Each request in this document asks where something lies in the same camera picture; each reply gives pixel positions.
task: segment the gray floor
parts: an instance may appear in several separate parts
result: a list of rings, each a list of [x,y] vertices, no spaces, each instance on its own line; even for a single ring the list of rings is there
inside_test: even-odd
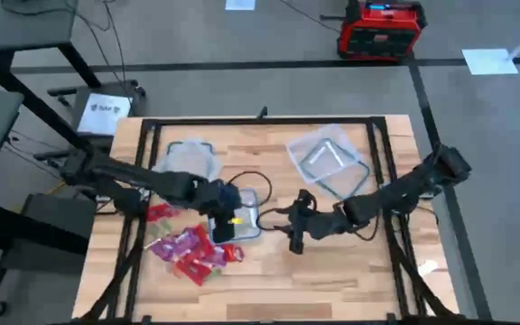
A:
[[[106,21],[101,5],[80,2],[83,14]],[[346,0],[293,2],[318,16],[342,14]],[[461,58],[461,49],[511,48],[520,41],[520,1],[422,3],[429,26],[415,47],[418,58]],[[276,0],[258,0],[254,12],[237,13],[225,12],[221,0],[116,0],[111,7],[128,64],[336,59],[334,32]],[[112,32],[99,38],[110,62],[118,63]],[[104,64],[81,22],[74,26],[73,41],[88,63]],[[25,51],[14,60],[15,67],[65,65],[55,50]],[[490,308],[496,319],[520,320],[520,73],[475,77],[466,67],[421,68],[421,73],[441,139],[457,146],[474,169],[457,192]],[[45,90],[78,85],[77,75],[18,77],[70,117]],[[114,79],[109,73],[98,77]],[[138,79],[147,90],[149,116],[255,115],[262,106],[271,115],[408,114],[421,154],[430,148],[407,68],[154,71],[127,77]],[[25,108],[14,129],[66,146]],[[47,149],[23,138],[18,145],[31,152]],[[0,153],[1,206],[17,209],[29,193],[45,192],[57,182],[8,151]],[[472,315],[446,211],[436,203],[459,304]],[[60,289],[52,292],[48,283]],[[77,274],[11,273],[0,295],[13,309],[0,323],[67,320],[78,284]]]

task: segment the red generator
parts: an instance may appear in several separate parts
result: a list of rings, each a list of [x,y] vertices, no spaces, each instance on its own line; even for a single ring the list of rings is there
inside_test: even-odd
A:
[[[348,0],[338,40],[339,56],[348,60],[406,58],[426,26],[418,2]]]

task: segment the wire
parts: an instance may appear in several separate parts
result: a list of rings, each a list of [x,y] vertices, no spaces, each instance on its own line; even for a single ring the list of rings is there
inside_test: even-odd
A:
[[[125,87],[125,64],[124,64],[124,55],[123,55],[123,52],[122,52],[122,46],[121,46],[121,42],[119,40],[119,35],[117,34],[117,30],[116,30],[116,26],[115,26],[115,22],[114,22],[114,17],[112,16],[112,14],[111,14],[111,12],[109,10],[109,7],[108,7],[108,4],[113,4],[115,1],[116,0],[103,0],[103,1],[101,1],[101,3],[105,6],[106,12],[107,12],[107,27],[103,27],[103,26],[101,26],[101,25],[99,25],[97,23],[94,23],[94,22],[90,21],[83,14],[81,14],[78,11],[77,8],[71,6],[70,3],[68,2],[68,0],[64,1],[64,4],[66,5],[65,8],[51,8],[51,9],[44,9],[44,10],[36,11],[36,12],[17,11],[17,10],[15,10],[13,8],[10,8],[9,6],[6,6],[4,4],[4,0],[0,0],[0,3],[1,3],[2,8],[4,10],[6,10],[6,12],[9,12],[9,13],[12,13],[12,14],[19,14],[19,15],[23,15],[23,16],[36,16],[36,15],[40,15],[40,14],[49,14],[49,13],[56,13],[56,12],[66,12],[66,13],[70,13],[70,14],[75,14],[79,19],[81,19],[82,22],[84,22],[84,24],[91,31],[91,34],[93,35],[94,40],[96,41],[96,45],[99,48],[99,51],[101,53],[102,58],[104,59],[104,62],[109,67],[109,69],[112,72],[112,74],[116,77],[117,82],[122,87],[122,90],[124,91],[125,96],[127,97],[127,100],[130,103],[130,109],[133,110],[133,108],[132,108],[132,99],[130,99],[130,96],[129,96],[128,92],[127,92],[127,88]],[[97,27],[102,32],[107,32],[112,27],[114,28],[114,33],[116,35],[116,40],[117,40],[117,47],[119,49],[120,58],[122,60],[122,71],[123,71],[123,74],[124,74],[124,82],[122,82],[122,80],[119,78],[119,76],[117,76],[116,72],[114,71],[114,67],[112,67],[112,65],[107,60],[107,56],[104,53],[104,49],[102,48],[101,43],[99,42],[99,38],[96,35],[96,32],[94,31],[92,26],[93,27]]]
[[[258,215],[258,218],[256,218],[256,225],[262,229],[263,231],[275,231],[275,230],[278,230],[276,229],[275,227],[272,227],[272,228],[267,228],[267,227],[264,227],[260,224],[260,218],[263,217],[264,215],[267,215],[268,213],[272,213],[272,212],[277,212],[278,210],[280,210],[280,208],[271,208],[271,209],[268,209],[262,213],[260,213]]]
[[[16,10],[16,9],[14,9],[14,8],[8,6],[8,5],[5,5],[5,0],[0,0],[0,4],[1,4],[1,7],[6,12],[12,13],[12,14],[19,14],[19,15],[22,15],[22,16],[38,16],[38,15],[41,15],[41,14],[50,14],[50,13],[63,12],[63,13],[75,14],[81,20],[89,23],[90,25],[93,25],[93,26],[97,27],[102,32],[107,32],[107,31],[109,31],[111,29],[111,24],[110,24],[109,20],[107,21],[107,26],[106,27],[103,27],[103,26],[101,26],[98,23],[94,23],[93,21],[90,21],[88,18],[86,18],[83,14],[78,12],[78,10],[75,7],[71,6],[70,3],[68,2],[68,0],[64,1],[64,4],[66,6],[64,8],[49,8],[49,9],[43,9],[43,10],[34,11],[34,12],[27,12],[27,11]]]
[[[51,177],[53,177],[54,179],[58,180],[58,181],[63,181],[60,177],[56,176],[54,173],[46,170],[45,168],[41,167],[40,165],[38,165],[37,163],[35,162],[32,162],[30,161],[29,159],[23,157],[22,155],[20,155],[19,153],[15,152],[14,150],[12,150],[10,147],[8,146],[4,146],[5,149],[7,149],[7,151],[9,151],[10,153],[13,153],[15,156],[17,156],[18,158],[20,158],[21,160],[25,161],[26,163],[30,163],[32,164],[35,168],[39,169],[40,171],[42,172],[47,172]]]
[[[360,235],[356,230],[353,232],[353,234],[357,235],[358,238],[364,240],[364,241],[373,241],[373,239],[375,239],[376,237],[376,233],[378,233],[378,223],[379,223],[379,220],[380,217],[379,216],[376,216],[376,220],[375,220],[375,228],[373,229],[372,231],[372,234],[370,234],[370,237],[364,237],[362,235]]]
[[[99,212],[101,209],[105,208],[106,205],[108,205],[108,204],[111,203],[112,201],[113,201],[113,199],[110,199],[110,200],[108,200],[106,203],[100,205],[99,208],[96,209],[96,212]]]
[[[53,193],[55,193],[56,191],[60,190],[62,187],[66,186],[66,183],[65,181],[60,181],[59,184],[57,184],[53,189],[51,190],[48,190],[45,195],[52,195]]]
[[[43,142],[43,141],[33,139],[32,137],[30,137],[30,136],[28,136],[28,135],[24,135],[23,133],[21,133],[21,132],[19,132],[19,131],[11,130],[11,132],[13,132],[13,133],[15,133],[15,134],[18,134],[18,135],[24,137],[25,139],[30,140],[30,141],[32,141],[32,142],[35,142],[35,143],[37,143],[37,144],[43,144],[43,145],[46,145],[46,146],[50,147],[51,149],[63,150],[63,149],[59,148],[58,146],[55,146],[55,145],[52,145],[52,144],[47,144],[47,143],[45,143],[45,142]]]
[[[416,208],[431,213],[431,214],[434,216],[434,218],[436,219],[436,223],[437,223],[437,225],[439,225],[439,215],[438,215],[436,212],[434,212],[434,211],[431,210],[431,209],[428,209],[428,208],[425,208],[425,207],[421,207],[421,206],[416,206]],[[408,224],[409,224],[410,222],[411,222],[411,215],[410,215],[410,214],[406,214],[406,215],[404,216],[404,223],[406,224],[407,227],[408,227]],[[396,232],[396,233],[401,232],[401,229],[395,230],[395,232]]]
[[[421,207],[421,206],[417,206],[416,208],[431,213],[431,214],[434,216],[434,218],[436,218],[436,220],[437,220],[437,225],[439,224],[439,215],[438,215],[436,212],[434,212],[434,210],[431,210],[431,209],[428,209],[428,208],[425,208],[425,207]]]
[[[334,31],[334,32],[336,32],[336,33],[340,33],[340,31],[339,31],[338,29],[333,28],[333,27],[330,27],[330,26],[328,26],[327,24],[322,23],[322,22],[319,21],[318,19],[315,19],[315,18],[311,17],[309,14],[306,14],[304,11],[302,11],[302,10],[296,8],[296,7],[295,7],[294,5],[292,5],[290,2],[288,2],[288,1],[284,1],[284,0],[278,0],[278,1],[280,1],[281,3],[283,3],[283,4],[287,5],[287,6],[289,6],[292,10],[294,10],[294,11],[297,12],[298,14],[303,15],[304,17],[306,17],[306,18],[312,20],[313,22],[319,24],[320,26],[322,26],[322,27],[324,27],[324,28],[326,28],[326,29],[330,29],[331,31]]]
[[[270,179],[262,174],[261,172],[257,172],[257,171],[246,171],[246,172],[241,172],[239,174],[237,174],[236,176],[232,177],[228,182],[227,184],[231,184],[233,181],[235,181],[237,178],[243,176],[243,175],[246,175],[246,174],[256,174],[256,175],[259,175],[261,176],[262,178],[264,178],[266,180],[266,182],[268,183],[268,195],[266,196],[266,198],[264,200],[262,200],[260,203],[256,203],[255,205],[246,205],[246,204],[242,204],[243,207],[245,208],[259,208],[259,207],[262,207],[264,204],[268,203],[268,201],[270,200],[270,198],[272,197],[272,182],[270,181]]]
[[[34,155],[35,154],[35,153],[28,152],[26,150],[23,150],[23,149],[20,149],[20,148],[16,147],[12,142],[8,142],[7,144],[9,144],[12,148],[14,148],[16,151],[18,151],[20,153],[27,154],[27,155]]]
[[[114,27],[114,35],[116,37],[117,48],[119,49],[119,58],[120,58],[120,61],[122,62],[122,78],[123,78],[124,82],[122,83],[122,81],[117,77],[115,72],[114,72],[114,75],[116,76],[117,81],[119,82],[120,86],[122,87],[122,90],[124,91],[124,94],[127,97],[127,100],[130,102],[130,109],[134,110],[134,108],[132,107],[132,99],[130,98],[129,94],[127,93],[127,88],[125,87],[125,85],[127,84],[127,81],[125,79],[125,61],[124,61],[124,53],[122,51],[122,43],[119,41],[119,35],[117,33],[117,28],[116,28],[116,21],[114,20],[114,16],[112,15],[111,10],[109,10],[109,5],[107,5],[107,4],[113,3],[114,1],[115,0],[107,2],[107,0],[105,0],[105,1],[103,1],[103,3],[104,3],[104,7],[106,8],[107,18],[109,19],[109,22],[111,23],[111,25]]]

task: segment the wooden tabletop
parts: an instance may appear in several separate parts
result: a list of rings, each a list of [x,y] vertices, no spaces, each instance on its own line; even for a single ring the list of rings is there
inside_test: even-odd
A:
[[[414,141],[408,116],[386,116],[398,175],[409,172],[421,159]],[[120,122],[112,146],[112,157],[134,163],[140,134],[141,118]],[[307,185],[290,161],[285,144],[319,128],[321,125],[167,125],[162,129],[158,157],[167,144],[189,138],[204,139],[214,145],[223,169],[220,178],[229,179],[242,171],[260,171],[274,185],[270,201],[260,210],[289,206],[298,189],[315,194],[319,210],[330,211],[335,200],[315,185]],[[363,125],[346,124],[353,145],[368,166],[372,162]],[[151,136],[146,148],[150,152]],[[384,153],[377,136],[383,174],[388,180]],[[267,194],[265,181],[254,175],[237,181],[237,186],[252,187],[258,196]],[[376,189],[374,174],[359,193]],[[430,204],[423,207],[431,209]],[[270,214],[265,224],[285,223],[286,216]],[[205,222],[195,212],[183,211],[172,219],[174,232]],[[73,317],[86,312],[104,291],[113,276],[123,219],[121,216],[97,216],[84,265]],[[374,223],[361,231],[371,235]],[[457,303],[441,246],[435,217],[417,209],[409,228],[419,265],[436,264],[423,277],[445,306],[457,311]],[[382,220],[376,237],[365,242],[354,235],[326,237],[320,241],[305,236],[303,255],[288,251],[288,239],[281,232],[264,232],[256,240],[243,242],[246,258],[222,270],[222,275],[201,287],[187,278],[177,278],[167,265],[151,251],[145,251],[138,280],[134,320],[152,315],[156,321],[212,320],[382,320],[388,312],[399,314],[395,283],[391,270]],[[409,298],[413,294],[404,278]],[[127,281],[122,285],[125,297]],[[118,315],[123,315],[120,298]]]

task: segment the clear plastic container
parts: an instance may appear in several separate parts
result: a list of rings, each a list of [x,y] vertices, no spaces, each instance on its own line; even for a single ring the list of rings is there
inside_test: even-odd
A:
[[[217,179],[221,169],[212,144],[198,139],[169,143],[166,155],[153,167],[156,172],[190,172],[209,181]]]
[[[242,199],[242,203],[254,208],[243,207],[234,211],[235,217],[239,218],[241,223],[236,223],[234,225],[234,238],[221,244],[253,239],[260,236],[260,233],[262,232],[256,224],[256,221],[258,220],[258,207],[255,205],[258,204],[258,199],[255,190],[240,189],[240,198]],[[214,219],[208,219],[209,239],[213,243],[217,244],[212,237],[212,230],[214,230],[215,227]]]
[[[354,166],[360,153],[340,125],[326,125],[286,145],[304,181],[311,184]]]
[[[316,181],[327,194],[337,200],[344,200],[357,195],[370,176],[370,168],[363,162],[349,166],[340,172],[335,172]]]

